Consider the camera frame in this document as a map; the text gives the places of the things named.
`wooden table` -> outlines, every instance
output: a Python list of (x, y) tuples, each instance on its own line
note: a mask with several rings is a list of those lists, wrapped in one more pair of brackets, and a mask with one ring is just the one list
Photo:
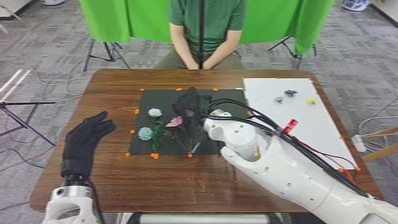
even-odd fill
[[(292, 202), (263, 190), (222, 157), (196, 156), (187, 159), (162, 156), (160, 160), (153, 160), (150, 156), (125, 156), (130, 149), (141, 89), (176, 89), (192, 86), (198, 89), (244, 88), (242, 78), (276, 77), (313, 79), (363, 168), (358, 185), (370, 194), (382, 197), (318, 81), (308, 72), (102, 70), (95, 74), (64, 133), (86, 117), (103, 110), (109, 111), (118, 130), (98, 146), (93, 171), (103, 212), (306, 212)], [(52, 190), (63, 183), (59, 176), (63, 150), (64, 138), (59, 141), (31, 197), (31, 206), (39, 211), (45, 211)]]

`black mat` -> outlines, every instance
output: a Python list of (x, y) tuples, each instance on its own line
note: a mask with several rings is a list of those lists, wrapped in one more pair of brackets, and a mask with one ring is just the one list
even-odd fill
[[(246, 103), (246, 96), (242, 90), (198, 90), (201, 96), (212, 96), (212, 99), (217, 100), (221, 98), (231, 98)], [(150, 109), (157, 108), (162, 110), (162, 118), (160, 120), (169, 123), (173, 117), (176, 117), (175, 111), (173, 111), (173, 102), (176, 101), (178, 97), (185, 94), (185, 91), (178, 92), (175, 90), (148, 90), (143, 93), (141, 98), (141, 113), (135, 119), (135, 135), (132, 139), (132, 147), (130, 152), (134, 155), (148, 155), (151, 154), (151, 143), (148, 141), (143, 141), (139, 139), (139, 130), (143, 127), (155, 128), (155, 121), (153, 118), (148, 115)], [(201, 100), (201, 107), (207, 108), (208, 100), (203, 98)], [(244, 108), (240, 108), (235, 105), (221, 105), (217, 108), (221, 108), (224, 111), (228, 111), (235, 117), (247, 117), (247, 111)], [(185, 133), (180, 128), (167, 128), (169, 132), (173, 132), (180, 136), (180, 142), (187, 142)], [(222, 144), (210, 140), (207, 137), (207, 133), (201, 130), (199, 127), (199, 133), (203, 133), (203, 142), (201, 146), (198, 148), (196, 154), (219, 154), (221, 153), (221, 147)], [(160, 155), (178, 155), (187, 154), (187, 149), (183, 148), (178, 141), (164, 137), (160, 140), (160, 149), (159, 149)]]

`person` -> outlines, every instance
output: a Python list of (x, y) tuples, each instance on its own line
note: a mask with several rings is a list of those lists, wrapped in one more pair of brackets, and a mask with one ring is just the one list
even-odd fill
[[(207, 0), (205, 69), (242, 69), (237, 52), (249, 0)], [(169, 2), (175, 49), (157, 69), (199, 69), (199, 0)]]

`red object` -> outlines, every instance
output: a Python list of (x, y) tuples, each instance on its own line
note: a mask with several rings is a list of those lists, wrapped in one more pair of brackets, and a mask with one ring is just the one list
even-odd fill
[(285, 127), (285, 130), (283, 130), (286, 134), (292, 132), (297, 124), (299, 124), (299, 121), (295, 119), (292, 119), (292, 121), (290, 121), (290, 123), (288, 123), (288, 125)]

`green shirt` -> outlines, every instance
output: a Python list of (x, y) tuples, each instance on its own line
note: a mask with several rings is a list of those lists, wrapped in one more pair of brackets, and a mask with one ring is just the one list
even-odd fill
[[(217, 50), (228, 30), (242, 30), (249, 0), (207, 0), (205, 52)], [(191, 49), (199, 51), (199, 0), (171, 0), (169, 20), (185, 26)]]

